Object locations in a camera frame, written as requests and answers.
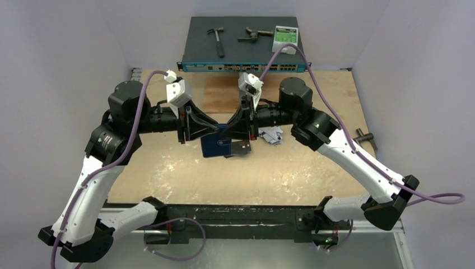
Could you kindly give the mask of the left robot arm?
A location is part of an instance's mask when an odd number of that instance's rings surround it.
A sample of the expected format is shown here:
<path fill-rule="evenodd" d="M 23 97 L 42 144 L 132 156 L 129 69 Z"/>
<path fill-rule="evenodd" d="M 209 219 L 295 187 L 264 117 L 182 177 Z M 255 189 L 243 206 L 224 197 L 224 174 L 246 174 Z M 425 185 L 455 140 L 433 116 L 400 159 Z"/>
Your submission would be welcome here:
<path fill-rule="evenodd" d="M 113 184 L 142 146 L 141 134 L 177 132 L 183 143 L 218 131 L 217 122 L 191 101 L 183 80 L 168 84 L 168 93 L 177 96 L 167 99 L 167 107 L 151 105 L 146 89 L 138 81 L 125 81 L 109 96 L 109 109 L 86 145 L 74 191 L 57 221 L 39 231 L 39 239 L 53 248 L 53 258 L 94 263 L 131 231 L 170 229 L 167 205 L 152 196 L 117 215 L 100 217 Z"/>

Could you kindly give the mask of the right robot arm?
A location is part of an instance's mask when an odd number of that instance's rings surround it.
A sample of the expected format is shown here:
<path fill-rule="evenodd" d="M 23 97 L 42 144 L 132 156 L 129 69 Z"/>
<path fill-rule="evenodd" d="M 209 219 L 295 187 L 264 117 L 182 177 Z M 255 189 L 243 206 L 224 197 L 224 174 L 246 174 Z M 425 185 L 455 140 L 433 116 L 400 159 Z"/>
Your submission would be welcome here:
<path fill-rule="evenodd" d="M 342 220 L 366 220 L 381 230 L 391 230 L 417 189 L 418 179 L 390 170 L 347 138 L 340 123 L 313 107 L 313 91 L 302 79 L 283 79 L 278 102 L 261 104 L 262 86 L 257 76 L 241 75 L 240 106 L 221 136 L 253 140 L 258 128 L 291 125 L 297 142 L 332 160 L 366 189 L 365 195 L 325 197 L 315 208 L 315 223 L 328 228 Z"/>

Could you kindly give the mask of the navy blue card holder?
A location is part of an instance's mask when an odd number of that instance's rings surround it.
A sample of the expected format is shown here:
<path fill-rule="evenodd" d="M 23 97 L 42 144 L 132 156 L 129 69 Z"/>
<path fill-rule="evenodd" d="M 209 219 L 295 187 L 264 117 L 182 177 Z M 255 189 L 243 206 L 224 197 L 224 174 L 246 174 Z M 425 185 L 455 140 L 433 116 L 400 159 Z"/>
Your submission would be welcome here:
<path fill-rule="evenodd" d="M 216 124 L 217 133 L 208 134 L 200 138 L 202 156 L 209 157 L 229 157 L 231 156 L 232 139 L 222 138 L 221 133 L 227 128 L 227 124 Z"/>

